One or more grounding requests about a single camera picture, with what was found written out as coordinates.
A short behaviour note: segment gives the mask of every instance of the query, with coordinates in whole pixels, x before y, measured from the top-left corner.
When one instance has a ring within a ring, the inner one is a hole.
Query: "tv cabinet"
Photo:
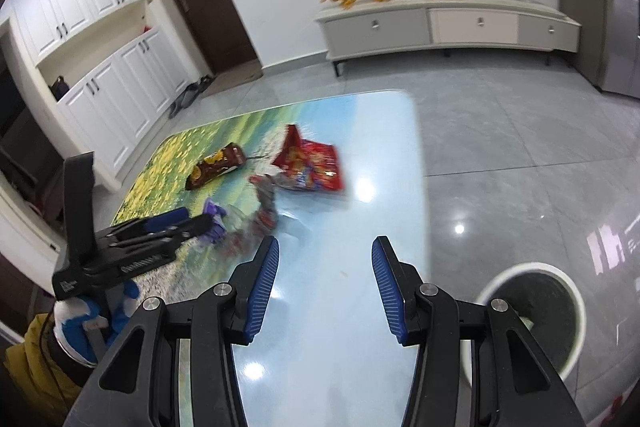
[[[442,48],[578,51],[580,24],[520,0],[390,0],[333,7],[316,16],[337,65],[348,58]]]

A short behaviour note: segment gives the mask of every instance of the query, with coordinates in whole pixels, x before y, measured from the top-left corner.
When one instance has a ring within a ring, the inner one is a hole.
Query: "silver screw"
[[[159,305],[160,299],[158,297],[149,297],[142,303],[142,307],[147,311],[155,310]]]
[[[215,293],[219,297],[224,297],[225,295],[229,295],[231,293],[231,285],[226,282],[221,282],[220,284],[216,284],[213,286],[213,293]]]
[[[438,287],[430,282],[426,282],[420,285],[420,293],[428,297],[433,297],[438,294]]]
[[[509,305],[507,304],[507,301],[503,301],[502,299],[494,299],[491,301],[491,308],[493,308],[497,312],[505,312],[509,309]]]

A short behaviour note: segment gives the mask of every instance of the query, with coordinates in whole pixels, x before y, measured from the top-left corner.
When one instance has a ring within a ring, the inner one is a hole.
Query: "beige drawer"
[[[436,44],[517,44],[518,15],[501,10],[431,9]]]
[[[332,57],[430,43],[427,12],[423,8],[356,15],[329,21],[323,26]]]
[[[518,44],[547,50],[578,51],[580,26],[533,15],[518,17]]]

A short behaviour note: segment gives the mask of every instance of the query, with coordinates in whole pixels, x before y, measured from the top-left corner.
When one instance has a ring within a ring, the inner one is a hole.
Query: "table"
[[[388,329],[371,267],[371,243],[388,235],[402,261],[429,280],[422,158],[410,97],[388,90],[257,111],[169,137],[127,195],[115,220],[185,204],[193,214],[212,196],[249,214],[257,208],[247,178],[259,162],[185,192],[193,161],[239,143],[247,155],[274,153],[284,124],[304,138],[334,144],[343,194],[278,190],[280,265],[262,330],[234,346],[250,426],[380,426],[402,423],[417,347]],[[142,297],[194,298],[226,280],[245,259],[220,259],[186,245],[178,261],[140,281]],[[190,412],[188,342],[180,346],[180,422]]]

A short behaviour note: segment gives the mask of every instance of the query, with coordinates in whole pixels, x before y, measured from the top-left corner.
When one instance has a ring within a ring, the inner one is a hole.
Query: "hand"
[[[84,333],[85,328],[111,326],[111,334],[106,341],[107,347],[111,346],[138,307],[136,299],[139,295],[140,290],[133,281],[127,281],[122,285],[122,295],[118,296],[120,300],[111,315],[111,324],[100,315],[98,304],[89,297],[73,297],[56,302],[53,307],[53,332],[58,344],[76,362],[86,367],[95,367],[97,359]]]

